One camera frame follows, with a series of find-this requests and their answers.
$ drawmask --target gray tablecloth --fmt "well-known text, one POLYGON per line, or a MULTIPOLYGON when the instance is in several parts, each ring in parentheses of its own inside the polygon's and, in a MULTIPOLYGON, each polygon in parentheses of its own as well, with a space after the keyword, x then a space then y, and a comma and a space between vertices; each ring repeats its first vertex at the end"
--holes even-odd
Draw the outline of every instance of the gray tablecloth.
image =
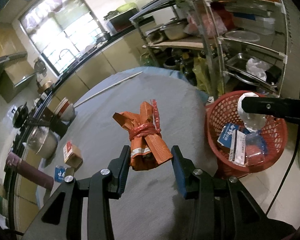
MULTIPOLYGON (((108 79, 115 83, 129 75, 117 73, 108 79)), ((79 102, 108 85, 109 82, 101 82, 79 102)), ((76 179, 106 168, 124 145, 130 145, 128 132, 112 115, 122 111, 139 113, 140 104, 150 99, 157 101, 161 134, 168 147, 178 145, 184 157, 213 175, 217 162, 204 136, 205 108, 198 91, 183 80, 147 73, 79 106, 55 155, 43 163, 44 172, 53 176, 56 165, 64 165, 62 149, 68 140, 79 147, 83 157, 76 179)), ((42 199, 44 190, 41 188, 38 193, 42 199)), ((86 239, 86 203, 82 239, 86 239)), ((192 204, 178 193, 171 162, 150 171, 130 169, 124 194, 119 200, 110 200, 115 239, 186 239, 192 204)))

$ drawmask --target orange cloth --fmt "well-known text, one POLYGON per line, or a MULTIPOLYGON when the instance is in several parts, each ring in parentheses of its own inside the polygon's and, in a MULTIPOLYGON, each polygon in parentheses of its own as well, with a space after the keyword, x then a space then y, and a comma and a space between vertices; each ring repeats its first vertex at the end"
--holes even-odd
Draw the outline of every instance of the orange cloth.
POLYGON ((129 131, 130 166, 135 171, 147 171, 172 159, 172 154, 160 133, 157 103, 152 100, 152 104, 151 106, 149 103, 143 102, 140 105, 140 114, 122 112, 113 115, 113 119, 123 129, 129 131))

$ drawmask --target metal bolt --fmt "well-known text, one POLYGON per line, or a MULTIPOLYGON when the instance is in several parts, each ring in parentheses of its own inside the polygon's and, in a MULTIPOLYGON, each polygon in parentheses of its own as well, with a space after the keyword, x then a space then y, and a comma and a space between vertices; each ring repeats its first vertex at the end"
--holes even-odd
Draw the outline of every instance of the metal bolt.
POLYGON ((72 181, 73 181, 73 176, 69 175, 69 176, 66 176, 66 177, 65 177, 65 182, 66 182, 66 183, 70 183, 70 182, 72 182, 72 181))
POLYGON ((110 173, 110 170, 109 170, 109 169, 102 169, 102 170, 100 171, 100 173, 101 173, 102 175, 108 175, 108 174, 110 173))
POLYGON ((201 175, 201 174, 203 173, 203 171, 202 171, 201 169, 194 169, 194 170, 193 170, 193 173, 194 173, 195 175, 201 175))
POLYGON ((232 182, 232 183, 236 183, 238 181, 238 179, 236 177, 234 177, 234 176, 231 176, 229 178, 229 181, 232 182))

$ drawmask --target power cord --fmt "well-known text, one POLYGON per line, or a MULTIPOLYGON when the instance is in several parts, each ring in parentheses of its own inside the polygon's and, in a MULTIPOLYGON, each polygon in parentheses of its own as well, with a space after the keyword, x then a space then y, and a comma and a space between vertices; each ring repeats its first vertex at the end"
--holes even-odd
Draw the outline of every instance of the power cord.
POLYGON ((298 125, 296 145, 295 145, 295 147, 294 147, 294 152, 293 152, 291 161, 290 161, 289 166, 288 166, 288 168, 287 168, 287 170, 286 170, 286 173, 284 174, 284 176, 283 176, 283 178, 282 178, 282 181, 281 181, 281 183, 280 183, 280 186, 279 186, 277 192, 275 193, 274 198, 272 199, 270 206, 268 207, 268 210, 267 210, 267 212, 266 212, 266 215, 268 215, 270 209, 272 208, 273 203, 274 203, 274 201, 276 200, 276 198, 277 198, 277 196, 278 196, 278 194, 279 194, 279 192, 280 192, 280 190, 281 190, 281 188, 282 188, 282 186, 283 186, 283 184, 284 184, 284 181, 286 180, 286 177, 287 177, 287 175, 288 175, 288 173, 289 173, 289 171, 290 171, 290 169, 291 169, 291 167, 292 167, 292 164, 293 164, 293 162, 294 162, 294 160, 295 160, 295 158, 296 158, 296 156, 297 156, 298 148, 299 148, 299 142, 300 142, 300 124, 298 125))

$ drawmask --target chopstick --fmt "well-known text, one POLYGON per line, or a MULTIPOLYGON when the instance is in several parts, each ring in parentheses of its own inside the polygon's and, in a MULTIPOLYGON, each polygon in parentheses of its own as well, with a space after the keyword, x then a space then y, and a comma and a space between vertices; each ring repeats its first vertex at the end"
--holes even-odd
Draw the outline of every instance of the chopstick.
POLYGON ((119 84, 121 84, 122 82, 124 82, 124 81, 126 81, 126 80, 128 80, 128 79, 134 78, 135 76, 139 75, 139 74, 142 73, 142 72, 143 72, 143 71, 140 71, 140 72, 138 72, 138 73, 136 73, 136 74, 133 74, 133 75, 131 75, 131 76, 125 78, 125 79, 122 79, 122 80, 118 81, 117 83, 114 83, 114 84, 111 85, 111 86, 108 86, 107 88, 105 88, 105 89, 103 89, 103 90, 101 90, 101 91, 99 91, 99 92, 93 94, 92 96, 88 97, 88 98, 85 99, 84 101, 75 104, 75 105, 74 105, 74 108, 76 108, 76 107, 82 105, 83 103, 89 101, 90 99, 94 98, 94 97, 97 96, 97 95, 100 95, 101 93, 103 93, 103 92, 109 90, 110 88, 115 87, 116 85, 119 85, 119 84))

